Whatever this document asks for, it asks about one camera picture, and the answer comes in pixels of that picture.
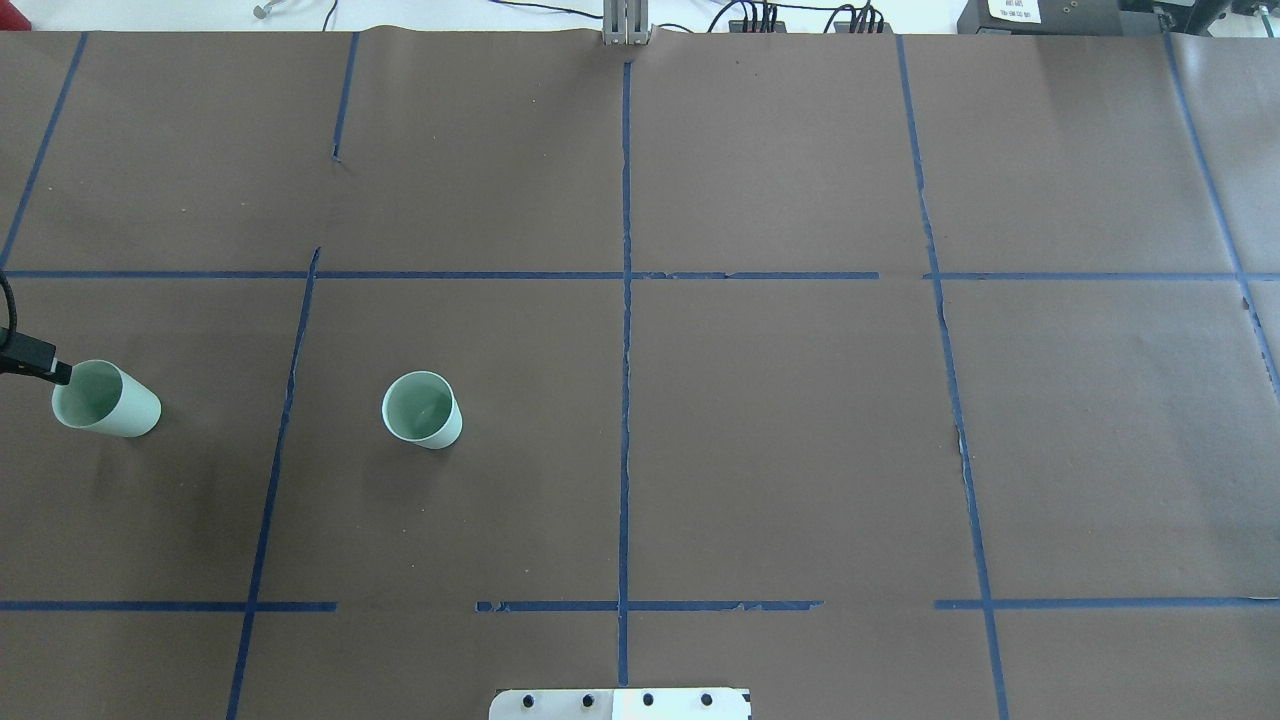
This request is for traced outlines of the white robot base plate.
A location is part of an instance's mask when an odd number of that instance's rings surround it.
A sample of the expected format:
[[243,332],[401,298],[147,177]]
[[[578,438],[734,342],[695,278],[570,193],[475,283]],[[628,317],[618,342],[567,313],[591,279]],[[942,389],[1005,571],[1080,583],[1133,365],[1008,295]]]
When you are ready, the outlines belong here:
[[508,689],[489,719],[751,719],[750,692],[728,687]]

